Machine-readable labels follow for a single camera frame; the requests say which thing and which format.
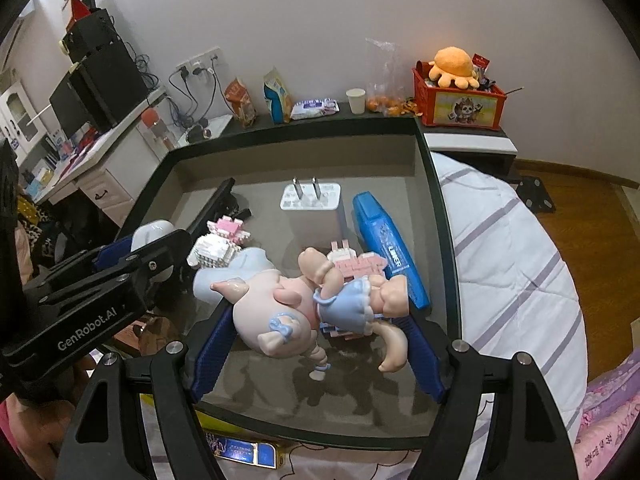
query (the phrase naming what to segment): white blanket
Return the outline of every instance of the white blanket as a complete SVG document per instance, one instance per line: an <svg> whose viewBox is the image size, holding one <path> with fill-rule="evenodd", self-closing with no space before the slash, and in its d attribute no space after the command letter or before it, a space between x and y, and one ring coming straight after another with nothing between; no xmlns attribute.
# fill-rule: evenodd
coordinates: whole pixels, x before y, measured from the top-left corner
<svg viewBox="0 0 640 480"><path fill-rule="evenodd" d="M530 353L545 375L573 443L586 391L587 349L569 270L508 184L446 156L433 153L432 157L455 246L463 338L483 354L511 358L517 351ZM472 480L478 474L491 402L492 396L486 395L480 403L461 479ZM157 430L147 431L152 455L162 456ZM276 471L226 460L219 463L230 480L278 480L285 475L290 480L404 480L417 457L412 451L300 446ZM156 463L156 471L159 480L172 478L166 463Z"/></svg>

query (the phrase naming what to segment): black plug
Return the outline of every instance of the black plug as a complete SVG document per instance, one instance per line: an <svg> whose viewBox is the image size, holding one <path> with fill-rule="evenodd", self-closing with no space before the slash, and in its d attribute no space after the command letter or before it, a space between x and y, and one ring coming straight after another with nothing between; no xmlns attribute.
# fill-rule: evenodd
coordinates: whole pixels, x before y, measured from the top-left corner
<svg viewBox="0 0 640 480"><path fill-rule="evenodd" d="M183 81L187 81L187 78L189 76L189 69L187 67L185 67L184 65L182 65L180 67L180 77L182 78Z"/></svg>

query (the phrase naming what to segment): bottle with red cap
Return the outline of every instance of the bottle with red cap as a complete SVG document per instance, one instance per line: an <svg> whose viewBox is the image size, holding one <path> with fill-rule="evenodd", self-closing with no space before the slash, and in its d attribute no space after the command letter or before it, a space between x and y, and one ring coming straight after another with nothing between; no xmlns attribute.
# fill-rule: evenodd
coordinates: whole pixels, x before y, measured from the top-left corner
<svg viewBox="0 0 640 480"><path fill-rule="evenodd" d="M156 136L156 139L162 141L165 147L171 151L175 149L173 139L173 134L169 131L169 128L166 127L164 121L158 115L153 108L147 108L140 115L142 122L145 123L145 126L151 130L151 132Z"/></svg>

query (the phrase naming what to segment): white charger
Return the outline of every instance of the white charger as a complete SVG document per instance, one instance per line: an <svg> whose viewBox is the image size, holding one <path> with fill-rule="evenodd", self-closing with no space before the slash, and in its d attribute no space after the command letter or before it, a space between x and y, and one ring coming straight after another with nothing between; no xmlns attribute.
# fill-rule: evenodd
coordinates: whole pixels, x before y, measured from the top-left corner
<svg viewBox="0 0 640 480"><path fill-rule="evenodd" d="M345 238L347 219L340 184L320 184L315 177L310 184L301 184L294 178L282 193L280 209L302 248L328 249L331 242Z"/></svg>

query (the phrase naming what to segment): red triangular object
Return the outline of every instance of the red triangular object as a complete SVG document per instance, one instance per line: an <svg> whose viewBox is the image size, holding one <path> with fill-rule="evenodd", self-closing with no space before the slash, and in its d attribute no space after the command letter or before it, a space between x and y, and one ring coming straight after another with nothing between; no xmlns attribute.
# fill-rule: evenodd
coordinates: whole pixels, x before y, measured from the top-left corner
<svg viewBox="0 0 640 480"><path fill-rule="evenodd" d="M70 0L71 4L71 19L69 23L66 25L66 31L69 32L71 27L74 26L74 23L86 16L89 16L91 12L89 11L89 7L87 7L81 0Z"/></svg>

